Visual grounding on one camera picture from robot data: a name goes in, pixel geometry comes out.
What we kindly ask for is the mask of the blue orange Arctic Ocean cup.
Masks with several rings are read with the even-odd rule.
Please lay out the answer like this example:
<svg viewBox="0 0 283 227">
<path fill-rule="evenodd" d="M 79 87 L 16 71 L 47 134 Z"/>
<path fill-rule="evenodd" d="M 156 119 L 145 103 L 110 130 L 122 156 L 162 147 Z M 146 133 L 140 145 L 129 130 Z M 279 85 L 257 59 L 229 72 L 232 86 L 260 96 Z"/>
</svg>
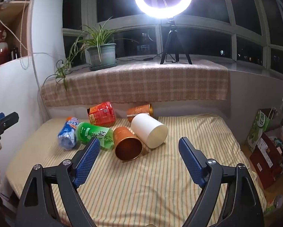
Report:
<svg viewBox="0 0 283 227">
<path fill-rule="evenodd" d="M 76 129 L 79 120 L 76 117 L 68 117 L 64 123 L 63 128 L 57 135 L 58 145 L 65 150 L 72 150 L 76 143 Z"/>
</svg>

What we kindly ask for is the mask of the green tea label cup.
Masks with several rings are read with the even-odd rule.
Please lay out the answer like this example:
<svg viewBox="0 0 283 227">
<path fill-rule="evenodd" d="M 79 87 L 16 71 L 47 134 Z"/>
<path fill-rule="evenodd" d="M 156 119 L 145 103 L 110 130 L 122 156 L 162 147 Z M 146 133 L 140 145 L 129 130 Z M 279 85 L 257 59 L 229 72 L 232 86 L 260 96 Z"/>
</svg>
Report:
<svg viewBox="0 0 283 227">
<path fill-rule="evenodd" d="M 75 131 L 77 139 L 87 144 L 93 137 L 100 141 L 100 146 L 106 150 L 113 148 L 113 131 L 111 128 L 95 126 L 87 122 L 81 122 L 77 125 Z"/>
</svg>

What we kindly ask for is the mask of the red label plastic cup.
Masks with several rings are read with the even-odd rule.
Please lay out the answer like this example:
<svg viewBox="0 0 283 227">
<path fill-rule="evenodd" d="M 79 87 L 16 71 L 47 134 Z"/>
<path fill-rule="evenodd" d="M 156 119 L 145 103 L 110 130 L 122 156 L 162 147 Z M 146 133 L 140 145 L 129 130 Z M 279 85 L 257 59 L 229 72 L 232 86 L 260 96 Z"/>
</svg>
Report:
<svg viewBox="0 0 283 227">
<path fill-rule="evenodd" d="M 110 127 L 116 122 L 116 116 L 111 102 L 106 101 L 87 109 L 89 121 L 92 125 Z"/>
</svg>

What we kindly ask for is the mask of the orange patterned paper cup front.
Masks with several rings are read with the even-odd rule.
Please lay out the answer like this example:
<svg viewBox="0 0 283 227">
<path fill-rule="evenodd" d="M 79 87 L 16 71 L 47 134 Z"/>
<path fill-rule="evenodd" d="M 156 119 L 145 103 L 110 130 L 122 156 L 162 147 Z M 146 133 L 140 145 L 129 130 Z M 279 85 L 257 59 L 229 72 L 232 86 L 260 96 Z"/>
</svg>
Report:
<svg viewBox="0 0 283 227">
<path fill-rule="evenodd" d="M 113 132 L 115 155 L 121 161 L 131 161 L 142 153 L 142 142 L 126 127 L 118 127 Z"/>
</svg>

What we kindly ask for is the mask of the orange patterned paper cup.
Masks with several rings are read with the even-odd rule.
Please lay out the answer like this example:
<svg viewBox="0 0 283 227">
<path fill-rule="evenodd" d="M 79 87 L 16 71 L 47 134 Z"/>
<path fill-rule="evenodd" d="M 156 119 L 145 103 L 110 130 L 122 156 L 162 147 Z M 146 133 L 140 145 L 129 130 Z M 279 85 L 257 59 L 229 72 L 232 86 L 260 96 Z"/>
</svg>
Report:
<svg viewBox="0 0 283 227">
<path fill-rule="evenodd" d="M 121 161 L 131 161 L 142 153 L 142 142 L 126 127 L 118 127 L 113 132 L 115 155 Z"/>
<path fill-rule="evenodd" d="M 132 120 L 134 119 L 135 116 L 137 116 L 138 114 L 141 113 L 145 113 L 151 117 L 153 117 L 153 107 L 152 105 L 146 104 L 146 105 L 142 105 L 142 106 L 138 106 L 138 107 L 133 107 L 127 110 L 127 119 L 128 122 L 132 122 Z"/>
</svg>

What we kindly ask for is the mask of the white plastic cup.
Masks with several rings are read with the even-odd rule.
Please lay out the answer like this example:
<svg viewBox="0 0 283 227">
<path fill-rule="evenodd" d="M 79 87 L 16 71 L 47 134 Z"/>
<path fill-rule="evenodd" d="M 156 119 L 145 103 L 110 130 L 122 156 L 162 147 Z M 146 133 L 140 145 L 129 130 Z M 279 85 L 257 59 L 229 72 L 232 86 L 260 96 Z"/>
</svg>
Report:
<svg viewBox="0 0 283 227">
<path fill-rule="evenodd" d="M 138 114 L 132 119 L 131 129 L 150 149 L 162 145 L 168 136 L 168 127 L 145 113 Z"/>
</svg>

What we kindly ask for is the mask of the orange patterned paper cup back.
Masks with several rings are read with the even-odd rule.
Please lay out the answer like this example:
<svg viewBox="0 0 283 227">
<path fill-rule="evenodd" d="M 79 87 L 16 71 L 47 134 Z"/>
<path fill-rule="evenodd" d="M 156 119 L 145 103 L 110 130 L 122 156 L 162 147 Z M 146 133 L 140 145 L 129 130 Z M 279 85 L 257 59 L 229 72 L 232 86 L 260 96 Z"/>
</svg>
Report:
<svg viewBox="0 0 283 227">
<path fill-rule="evenodd" d="M 127 119 L 128 122 L 132 122 L 132 120 L 134 119 L 135 116 L 137 116 L 138 114 L 141 113 L 145 113 L 151 117 L 153 117 L 153 107 L 152 105 L 146 104 L 146 105 L 142 105 L 142 106 L 138 106 L 138 107 L 133 107 L 127 110 Z"/>
</svg>

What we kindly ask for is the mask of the red cardboard box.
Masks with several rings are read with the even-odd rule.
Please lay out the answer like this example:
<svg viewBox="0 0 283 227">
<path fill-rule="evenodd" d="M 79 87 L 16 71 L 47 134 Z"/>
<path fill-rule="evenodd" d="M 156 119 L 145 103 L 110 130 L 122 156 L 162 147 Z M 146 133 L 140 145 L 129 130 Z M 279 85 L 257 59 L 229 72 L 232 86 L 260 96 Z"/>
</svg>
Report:
<svg viewBox="0 0 283 227">
<path fill-rule="evenodd" d="M 250 156 L 264 189 L 283 173 L 283 126 L 264 132 Z"/>
</svg>

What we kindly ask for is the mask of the green white paper bag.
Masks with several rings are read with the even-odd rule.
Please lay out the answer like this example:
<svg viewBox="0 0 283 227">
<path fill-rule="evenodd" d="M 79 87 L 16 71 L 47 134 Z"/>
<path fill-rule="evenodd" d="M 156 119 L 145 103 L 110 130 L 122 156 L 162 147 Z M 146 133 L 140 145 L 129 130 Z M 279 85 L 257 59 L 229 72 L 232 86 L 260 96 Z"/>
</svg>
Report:
<svg viewBox="0 0 283 227">
<path fill-rule="evenodd" d="M 277 115 L 275 108 L 259 109 L 256 113 L 254 122 L 247 136 L 247 145 L 251 152 L 255 150 L 256 144 L 262 134 L 268 129 L 271 121 Z"/>
</svg>

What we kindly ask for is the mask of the striped yellow mattress sheet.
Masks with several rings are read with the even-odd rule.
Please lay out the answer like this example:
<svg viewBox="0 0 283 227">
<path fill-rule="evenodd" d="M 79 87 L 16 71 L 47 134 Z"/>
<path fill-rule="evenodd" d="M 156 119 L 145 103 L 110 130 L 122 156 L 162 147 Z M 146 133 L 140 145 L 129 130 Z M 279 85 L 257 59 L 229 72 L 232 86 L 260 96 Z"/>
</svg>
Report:
<svg viewBox="0 0 283 227">
<path fill-rule="evenodd" d="M 57 166 L 74 156 L 78 148 L 66 151 L 57 144 L 57 134 L 66 118 L 45 122 L 14 156 L 6 176 L 18 197 L 33 166 Z M 85 184 L 78 193 L 97 226 L 182 226 L 201 192 L 192 182 L 178 151 L 181 137 L 189 138 L 207 158 L 221 165 L 243 163 L 249 170 L 263 211 L 267 201 L 225 121 L 216 114 L 159 117 L 168 127 L 165 144 L 150 150 L 144 146 L 135 160 L 122 162 L 113 150 L 101 150 Z"/>
</svg>

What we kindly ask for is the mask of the wooden shelf unit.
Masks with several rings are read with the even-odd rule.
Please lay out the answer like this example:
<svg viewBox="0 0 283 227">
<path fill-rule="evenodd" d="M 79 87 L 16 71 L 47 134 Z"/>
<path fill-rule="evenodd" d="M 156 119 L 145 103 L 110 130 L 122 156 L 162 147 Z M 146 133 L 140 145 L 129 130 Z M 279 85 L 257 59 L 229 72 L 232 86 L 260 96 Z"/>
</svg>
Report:
<svg viewBox="0 0 283 227">
<path fill-rule="evenodd" d="M 28 64 L 23 58 L 31 56 L 31 14 L 33 0 L 1 0 L 0 26 L 7 32 L 9 61 L 20 60 L 22 68 Z"/>
</svg>

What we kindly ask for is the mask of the spider plant in grey pot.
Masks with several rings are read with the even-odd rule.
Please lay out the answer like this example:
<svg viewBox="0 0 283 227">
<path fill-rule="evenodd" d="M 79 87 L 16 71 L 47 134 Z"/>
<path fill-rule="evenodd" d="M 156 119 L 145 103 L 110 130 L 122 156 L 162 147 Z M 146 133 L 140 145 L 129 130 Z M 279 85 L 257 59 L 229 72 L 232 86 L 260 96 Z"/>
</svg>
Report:
<svg viewBox="0 0 283 227">
<path fill-rule="evenodd" d="M 91 66 L 93 67 L 103 67 L 108 64 L 112 65 L 116 63 L 116 57 L 113 56 L 108 59 L 104 56 L 104 51 L 110 46 L 116 46 L 114 34 L 118 33 L 119 29 L 107 29 L 107 22 L 108 21 L 105 21 L 102 25 L 94 27 L 84 25 L 83 29 L 80 30 L 79 36 L 71 45 L 68 56 L 65 60 L 59 59 L 56 62 L 55 72 L 49 75 L 43 83 L 45 84 L 48 80 L 54 80 L 56 86 L 62 85 L 65 90 L 68 90 L 69 80 L 67 76 L 73 72 L 71 70 L 73 60 L 77 56 L 82 56 L 85 51 L 95 57 L 95 59 L 91 61 Z"/>
</svg>

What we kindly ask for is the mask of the black tripod stand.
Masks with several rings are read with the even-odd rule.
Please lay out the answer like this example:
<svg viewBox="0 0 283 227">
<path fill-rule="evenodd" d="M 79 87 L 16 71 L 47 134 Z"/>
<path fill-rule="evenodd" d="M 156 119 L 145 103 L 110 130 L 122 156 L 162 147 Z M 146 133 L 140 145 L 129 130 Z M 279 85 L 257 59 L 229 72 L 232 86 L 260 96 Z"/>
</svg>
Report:
<svg viewBox="0 0 283 227">
<path fill-rule="evenodd" d="M 181 48 L 183 54 L 186 56 L 188 64 L 192 65 L 193 63 L 191 61 L 190 55 L 186 46 L 182 43 L 174 19 L 170 19 L 168 21 L 168 24 L 170 25 L 170 31 L 165 42 L 165 47 L 162 52 L 160 64 L 163 65 L 167 61 L 167 55 L 171 55 L 172 52 L 175 55 L 175 57 L 171 57 L 173 59 L 173 63 L 179 63 L 179 48 Z"/>
</svg>

